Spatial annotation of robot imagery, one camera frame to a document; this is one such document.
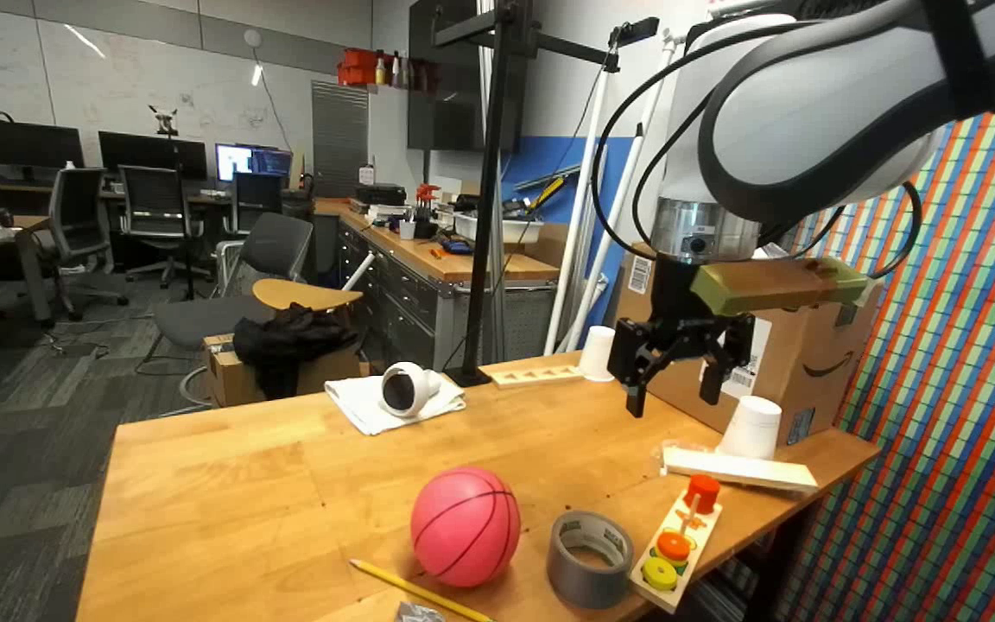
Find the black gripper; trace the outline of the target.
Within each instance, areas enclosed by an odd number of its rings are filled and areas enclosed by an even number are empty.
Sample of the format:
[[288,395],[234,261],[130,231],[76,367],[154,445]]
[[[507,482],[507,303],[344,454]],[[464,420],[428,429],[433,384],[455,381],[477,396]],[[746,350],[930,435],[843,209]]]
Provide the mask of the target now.
[[625,410],[644,418],[646,384],[675,358],[706,358],[698,396],[720,405],[725,372],[749,361],[752,318],[720,318],[690,291],[696,261],[658,260],[648,314],[617,318],[607,372],[625,384]]

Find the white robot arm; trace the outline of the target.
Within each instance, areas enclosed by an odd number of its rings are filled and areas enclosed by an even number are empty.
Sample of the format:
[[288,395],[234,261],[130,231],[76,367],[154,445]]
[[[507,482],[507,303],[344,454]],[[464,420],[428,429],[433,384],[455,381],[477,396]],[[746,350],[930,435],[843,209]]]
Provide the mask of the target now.
[[653,311],[617,322],[607,354],[629,409],[678,358],[702,358],[716,396],[760,311],[864,291],[833,260],[762,260],[760,231],[903,185],[937,128],[995,109],[995,0],[720,16],[660,76],[675,130],[644,240]]

